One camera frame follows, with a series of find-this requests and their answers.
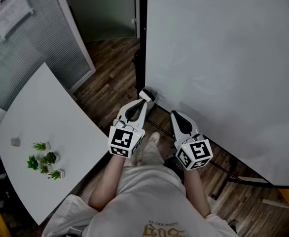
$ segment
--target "white backdrop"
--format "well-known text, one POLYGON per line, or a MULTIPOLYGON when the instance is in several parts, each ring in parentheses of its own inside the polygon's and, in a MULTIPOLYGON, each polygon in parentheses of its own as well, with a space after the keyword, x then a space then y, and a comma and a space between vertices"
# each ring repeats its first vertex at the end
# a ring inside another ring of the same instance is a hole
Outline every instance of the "white backdrop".
POLYGON ((289 0, 148 0, 146 85, 289 185, 289 0))

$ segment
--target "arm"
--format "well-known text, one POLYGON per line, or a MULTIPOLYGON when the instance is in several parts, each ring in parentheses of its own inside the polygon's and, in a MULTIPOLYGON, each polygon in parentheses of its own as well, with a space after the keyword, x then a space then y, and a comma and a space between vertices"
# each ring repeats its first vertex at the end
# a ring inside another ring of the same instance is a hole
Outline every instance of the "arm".
POLYGON ((102 211, 115 197, 124 162, 124 157, 111 157, 101 180, 91 194, 88 202, 90 207, 102 211))
POLYGON ((184 170, 184 176, 184 186, 186 188, 187 199, 205 218, 210 214, 210 208, 197 169, 190 171, 184 170))

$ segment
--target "green plant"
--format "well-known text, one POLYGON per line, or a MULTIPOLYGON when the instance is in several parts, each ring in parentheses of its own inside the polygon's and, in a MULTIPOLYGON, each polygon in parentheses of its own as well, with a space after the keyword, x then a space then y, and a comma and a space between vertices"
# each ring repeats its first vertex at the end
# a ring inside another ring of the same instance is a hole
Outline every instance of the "green plant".
POLYGON ((39 170, 40 170, 40 173, 43 174, 43 175, 47 174, 49 172, 47 165, 40 165, 39 170))
POLYGON ((61 172, 59 170, 54 170, 54 171, 48 173, 48 178, 54 179, 54 180, 59 179, 59 178, 61 178, 61 172))
POLYGON ((33 148, 35 148, 38 151, 46 151, 47 146, 46 143, 33 143, 33 148))
POLYGON ((48 163, 54 164, 56 162, 56 155, 54 154, 54 152, 48 152, 48 154, 46 155, 46 159, 48 163))
POLYGON ((28 167, 27 168, 31 168, 33 170, 38 170, 38 162, 35 159, 35 156, 29 156, 29 160, 27 161, 28 163, 28 167))
POLYGON ((40 160, 39 160, 39 163, 42 164, 42 165, 45 165, 45 164, 48 164, 48 160, 47 160, 47 157, 45 156, 41 156, 40 160))

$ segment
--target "person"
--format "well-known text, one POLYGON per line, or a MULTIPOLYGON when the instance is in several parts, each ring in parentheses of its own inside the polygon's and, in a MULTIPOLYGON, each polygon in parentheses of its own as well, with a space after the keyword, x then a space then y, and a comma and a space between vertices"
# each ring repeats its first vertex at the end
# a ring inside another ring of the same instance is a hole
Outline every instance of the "person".
POLYGON ((124 167, 125 158, 112 156, 88 205, 70 195, 42 236, 237 236, 226 221, 211 214, 196 169, 184 171, 183 185, 163 165, 159 138, 158 132, 150 136, 137 157, 137 166, 124 167))

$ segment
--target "doorway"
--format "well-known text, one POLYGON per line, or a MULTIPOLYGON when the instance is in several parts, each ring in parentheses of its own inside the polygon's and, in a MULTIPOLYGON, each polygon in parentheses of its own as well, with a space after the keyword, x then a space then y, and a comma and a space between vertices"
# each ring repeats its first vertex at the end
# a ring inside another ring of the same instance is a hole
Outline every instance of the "doorway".
POLYGON ((135 0, 67 0, 85 43, 136 37, 135 0))

